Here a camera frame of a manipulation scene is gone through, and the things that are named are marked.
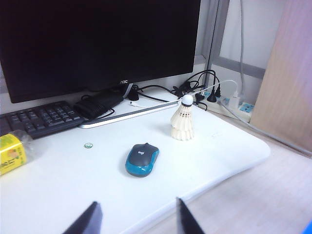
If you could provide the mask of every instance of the black monitor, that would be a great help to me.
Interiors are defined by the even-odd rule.
[[[200,0],[2,0],[13,103],[193,70]]]

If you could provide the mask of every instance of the yellow box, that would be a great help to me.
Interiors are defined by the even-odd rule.
[[[22,142],[13,134],[0,137],[0,175],[3,175],[27,162]]]

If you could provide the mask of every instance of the black keyboard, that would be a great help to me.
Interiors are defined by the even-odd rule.
[[[0,135],[24,130],[35,139],[74,128],[83,121],[66,101],[59,101],[1,115]]]

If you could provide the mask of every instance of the shuttlecock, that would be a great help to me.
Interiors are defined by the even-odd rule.
[[[171,136],[177,140],[189,140],[194,137],[191,107],[193,97],[186,94],[182,98],[182,104],[171,117]]]

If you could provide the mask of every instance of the computer mouse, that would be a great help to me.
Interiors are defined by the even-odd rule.
[[[127,172],[138,177],[148,176],[158,154],[159,149],[149,143],[135,145],[127,157],[125,165]]]

